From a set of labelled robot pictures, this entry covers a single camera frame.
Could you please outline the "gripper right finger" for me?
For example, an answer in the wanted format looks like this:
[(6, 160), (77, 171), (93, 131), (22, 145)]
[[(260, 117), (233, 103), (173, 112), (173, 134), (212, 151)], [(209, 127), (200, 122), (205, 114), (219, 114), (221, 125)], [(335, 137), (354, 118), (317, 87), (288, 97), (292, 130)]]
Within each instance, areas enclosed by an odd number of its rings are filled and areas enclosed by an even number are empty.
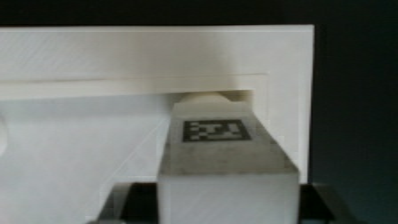
[(301, 185), (297, 224), (365, 224), (331, 185)]

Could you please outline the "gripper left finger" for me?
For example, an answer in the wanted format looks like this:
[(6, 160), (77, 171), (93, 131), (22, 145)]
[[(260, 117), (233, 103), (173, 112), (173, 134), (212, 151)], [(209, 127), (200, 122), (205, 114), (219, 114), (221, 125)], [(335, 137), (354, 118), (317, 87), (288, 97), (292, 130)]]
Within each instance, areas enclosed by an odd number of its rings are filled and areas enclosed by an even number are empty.
[(155, 182), (114, 185), (100, 215), (88, 224), (161, 224)]

